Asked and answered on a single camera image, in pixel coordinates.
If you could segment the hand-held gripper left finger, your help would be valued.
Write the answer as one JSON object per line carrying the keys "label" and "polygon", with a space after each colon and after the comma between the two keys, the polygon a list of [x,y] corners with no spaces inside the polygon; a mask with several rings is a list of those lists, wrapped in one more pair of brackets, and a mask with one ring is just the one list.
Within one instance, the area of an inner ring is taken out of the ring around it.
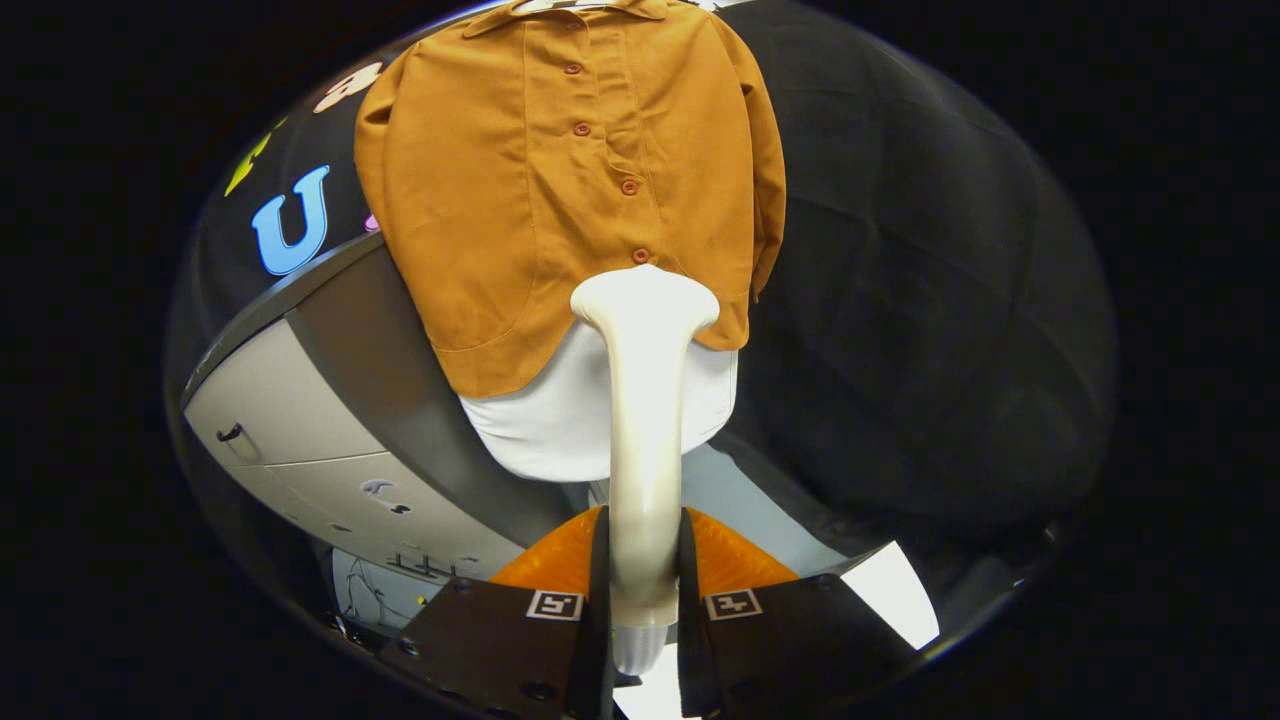
{"label": "hand-held gripper left finger", "polygon": [[611,719],[609,511],[591,509],[525,553],[564,550],[577,583],[451,579],[378,660],[471,719]]}

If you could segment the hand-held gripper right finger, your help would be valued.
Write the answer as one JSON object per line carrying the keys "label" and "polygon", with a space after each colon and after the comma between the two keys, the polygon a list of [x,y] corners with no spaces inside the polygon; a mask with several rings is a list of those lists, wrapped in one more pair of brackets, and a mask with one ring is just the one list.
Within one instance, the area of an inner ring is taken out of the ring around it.
{"label": "hand-held gripper right finger", "polygon": [[685,717],[833,719],[916,651],[835,574],[799,578],[695,509],[678,530]]}

